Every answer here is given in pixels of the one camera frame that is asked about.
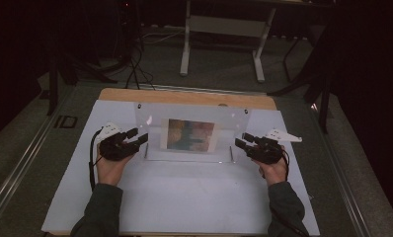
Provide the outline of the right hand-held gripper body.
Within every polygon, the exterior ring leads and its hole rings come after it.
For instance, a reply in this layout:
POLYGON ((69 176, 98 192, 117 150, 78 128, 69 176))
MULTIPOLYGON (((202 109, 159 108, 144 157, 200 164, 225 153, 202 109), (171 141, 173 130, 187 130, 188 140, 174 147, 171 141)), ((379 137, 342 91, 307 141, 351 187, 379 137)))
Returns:
POLYGON ((279 129, 270 130, 266 136, 255 136, 255 146, 249 146, 246 155, 265 164, 274 164, 283 157, 280 141, 301 142, 302 138, 279 129))

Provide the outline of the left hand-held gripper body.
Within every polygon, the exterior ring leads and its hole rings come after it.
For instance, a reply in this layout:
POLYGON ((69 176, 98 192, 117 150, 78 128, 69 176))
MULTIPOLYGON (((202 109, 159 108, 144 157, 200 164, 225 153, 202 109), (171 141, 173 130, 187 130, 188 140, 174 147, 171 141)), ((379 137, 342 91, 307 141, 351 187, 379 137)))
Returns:
POLYGON ((99 154, 108 160, 119 161, 139 151, 139 146, 127 142, 126 131, 113 122, 107 122, 97 135, 99 154))

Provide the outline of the clear acrylic photo frame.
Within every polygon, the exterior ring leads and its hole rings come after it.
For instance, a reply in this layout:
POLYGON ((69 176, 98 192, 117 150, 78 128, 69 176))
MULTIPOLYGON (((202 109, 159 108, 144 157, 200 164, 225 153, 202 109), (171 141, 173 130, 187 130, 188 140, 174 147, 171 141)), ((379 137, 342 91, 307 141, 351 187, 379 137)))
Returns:
POLYGON ((144 158, 148 161, 231 163, 232 147, 237 136, 247 128, 250 112, 242 108, 181 104, 141 103, 135 109, 136 121, 142 133, 148 134, 144 158), (221 125, 213 152, 184 152, 160 147, 163 119, 210 121, 221 125))

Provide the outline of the person's left hand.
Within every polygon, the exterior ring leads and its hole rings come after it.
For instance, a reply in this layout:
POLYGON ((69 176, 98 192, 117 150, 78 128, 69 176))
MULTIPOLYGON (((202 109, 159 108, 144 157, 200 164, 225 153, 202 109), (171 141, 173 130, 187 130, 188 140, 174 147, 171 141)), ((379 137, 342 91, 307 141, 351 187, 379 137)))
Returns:
POLYGON ((117 186, 123 174, 126 164, 133 158, 127 156, 119 161, 108 160, 103 156, 97 159, 98 183, 117 186))

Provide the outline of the person's right hand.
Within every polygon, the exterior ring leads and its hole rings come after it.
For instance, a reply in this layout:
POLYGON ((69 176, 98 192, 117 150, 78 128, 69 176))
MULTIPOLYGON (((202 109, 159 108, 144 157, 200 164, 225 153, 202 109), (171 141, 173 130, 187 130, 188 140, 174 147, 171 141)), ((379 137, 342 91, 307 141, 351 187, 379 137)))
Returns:
POLYGON ((259 166, 259 173, 269 187, 287 180, 288 168, 284 158, 280 158, 274 164, 265 164, 260 161, 255 161, 255 163, 259 166))

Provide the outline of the colourful picture print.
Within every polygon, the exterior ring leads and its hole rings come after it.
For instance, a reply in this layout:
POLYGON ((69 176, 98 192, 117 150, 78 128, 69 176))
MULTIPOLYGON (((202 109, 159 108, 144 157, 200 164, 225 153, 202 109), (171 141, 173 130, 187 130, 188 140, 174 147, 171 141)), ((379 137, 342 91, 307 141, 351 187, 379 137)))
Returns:
POLYGON ((167 150, 210 153, 216 148, 221 125, 210 121, 164 118, 160 147, 167 150))

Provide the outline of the white table cover sheet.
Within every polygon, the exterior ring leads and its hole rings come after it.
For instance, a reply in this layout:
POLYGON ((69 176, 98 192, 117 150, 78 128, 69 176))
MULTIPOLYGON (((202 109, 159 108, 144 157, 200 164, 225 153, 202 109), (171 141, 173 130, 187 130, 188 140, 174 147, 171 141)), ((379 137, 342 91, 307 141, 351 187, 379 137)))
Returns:
MULTIPOLYGON (((95 103, 52 200, 43 230, 66 234, 80 219, 91 196, 88 163, 96 131, 107 122, 123 130, 137 127, 140 131, 135 114, 139 104, 103 100, 95 103)), ((274 128, 286 131, 281 112, 246 110, 250 117, 244 132, 266 136, 274 128)), ((147 143, 127 164, 119 183, 124 191, 121 233, 267 233, 271 222, 268 188, 257 165, 242 149, 233 145, 231 163, 148 161, 144 158, 147 143)))

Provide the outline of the black metal stand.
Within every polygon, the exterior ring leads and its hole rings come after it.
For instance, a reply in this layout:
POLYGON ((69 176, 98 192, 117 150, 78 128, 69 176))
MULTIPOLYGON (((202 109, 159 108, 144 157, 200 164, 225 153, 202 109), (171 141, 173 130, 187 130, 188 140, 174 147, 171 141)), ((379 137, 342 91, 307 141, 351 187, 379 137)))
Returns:
MULTIPOLYGON (((325 31, 324 26, 313 25, 309 27, 307 39, 313 47, 318 45, 319 39, 321 35, 323 35, 324 31, 325 31)), ((304 64, 304 67, 292 80, 290 80, 287 70, 287 65, 286 65, 286 59, 299 41, 300 39, 297 39, 296 42, 291 46, 291 48, 285 54, 282 62, 285 76, 290 81, 290 85, 273 92, 268 92, 268 95, 276 96, 276 97, 282 96, 308 84, 309 87, 305 92, 303 99, 310 106, 313 106, 313 104, 316 103, 316 100, 319 98, 319 96, 321 96, 318 123, 322 131, 324 133, 328 133, 326 120, 328 116, 331 84, 334 75, 332 73, 326 74, 325 72, 317 72, 317 73, 307 72, 308 70, 306 69, 306 67, 308 65, 308 61, 310 60, 310 57, 313 54, 313 52, 311 52, 306 63, 304 64)))
POLYGON ((87 65, 80 59, 65 52, 63 49, 59 49, 57 46, 52 46, 48 54, 49 60, 49 88, 48 88, 48 112, 50 116, 54 113, 58 105, 58 76, 61 75, 64 80, 70 85, 75 85, 78 81, 78 77, 75 68, 80 68, 81 70, 89 73, 92 77, 98 79, 105 83, 115 83, 106 77, 103 73, 94 69, 92 66, 87 65))

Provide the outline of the black floor bracket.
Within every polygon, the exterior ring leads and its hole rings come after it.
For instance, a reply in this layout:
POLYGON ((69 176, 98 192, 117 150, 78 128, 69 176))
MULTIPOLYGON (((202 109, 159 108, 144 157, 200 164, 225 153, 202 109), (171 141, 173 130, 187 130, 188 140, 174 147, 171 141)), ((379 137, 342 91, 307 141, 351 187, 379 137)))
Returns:
POLYGON ((54 123, 54 128, 74 128, 77 124, 78 118, 72 116, 59 116, 54 123))

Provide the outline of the metal floor rail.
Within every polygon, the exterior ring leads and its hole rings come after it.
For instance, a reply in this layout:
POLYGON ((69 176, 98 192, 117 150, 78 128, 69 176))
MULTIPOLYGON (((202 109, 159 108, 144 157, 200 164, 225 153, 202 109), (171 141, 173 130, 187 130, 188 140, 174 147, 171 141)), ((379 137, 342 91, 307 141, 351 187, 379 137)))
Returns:
POLYGON ((354 230, 356 232, 356 236, 370 237, 370 232, 354 198, 353 191, 348 183, 344 171, 342 170, 339 157, 333 150, 330 140, 328 139, 327 135, 322 131, 322 128, 319 124, 316 124, 316 130, 319 133, 319 136, 324 144, 327 156, 329 157, 331 170, 336 181, 336 186, 338 187, 340 196, 351 219, 354 230))
POLYGON ((61 111, 63 104, 66 102, 67 98, 72 94, 74 88, 69 87, 65 89, 60 97, 57 99, 56 109, 44 119, 41 127, 37 130, 36 135, 29 144, 28 148, 25 150, 22 157, 19 159, 17 165, 12 170, 10 175, 6 178, 3 185, 0 188, 0 215, 6 208, 6 205, 12 198, 14 192, 18 188, 19 184, 23 180, 25 174, 29 170, 32 162, 35 160, 37 153, 39 152, 43 142, 45 141, 49 131, 53 127, 54 123, 57 121, 57 116, 61 111))

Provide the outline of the white metal desk frame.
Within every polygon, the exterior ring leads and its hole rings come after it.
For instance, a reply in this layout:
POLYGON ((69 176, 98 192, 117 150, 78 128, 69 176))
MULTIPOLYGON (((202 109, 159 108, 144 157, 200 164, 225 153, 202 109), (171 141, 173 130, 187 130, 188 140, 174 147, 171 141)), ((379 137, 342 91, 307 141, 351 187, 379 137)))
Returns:
POLYGON ((186 1, 185 40, 180 67, 180 75, 187 76, 190 64, 191 32, 220 34, 229 36, 257 38, 259 46, 252 52, 256 78, 259 83, 266 81, 261 56, 275 17, 276 8, 269 10, 265 21, 237 20, 193 15, 192 0, 186 1))

